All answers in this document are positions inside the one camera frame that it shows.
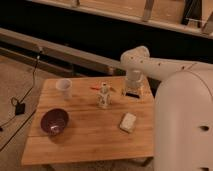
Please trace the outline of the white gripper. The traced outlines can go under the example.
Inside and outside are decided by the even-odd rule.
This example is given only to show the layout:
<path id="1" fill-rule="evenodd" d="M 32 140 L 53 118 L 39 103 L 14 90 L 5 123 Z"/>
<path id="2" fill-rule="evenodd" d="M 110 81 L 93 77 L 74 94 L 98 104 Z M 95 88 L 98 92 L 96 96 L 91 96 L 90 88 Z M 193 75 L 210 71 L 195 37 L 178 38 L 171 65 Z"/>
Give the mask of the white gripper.
<path id="1" fill-rule="evenodd" d="M 127 70 L 122 94 L 137 94 L 142 97 L 143 73 L 139 70 Z"/>

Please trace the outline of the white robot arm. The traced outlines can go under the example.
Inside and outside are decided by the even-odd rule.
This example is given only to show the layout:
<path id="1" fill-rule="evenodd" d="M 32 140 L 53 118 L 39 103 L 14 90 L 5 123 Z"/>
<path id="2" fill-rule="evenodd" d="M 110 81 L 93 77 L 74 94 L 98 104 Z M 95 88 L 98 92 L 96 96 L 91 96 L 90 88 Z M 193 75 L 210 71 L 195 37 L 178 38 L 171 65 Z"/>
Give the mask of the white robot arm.
<path id="1" fill-rule="evenodd" d="M 213 64 L 125 51 L 127 85 L 142 74 L 160 85 L 154 101 L 154 171 L 213 171 Z"/>

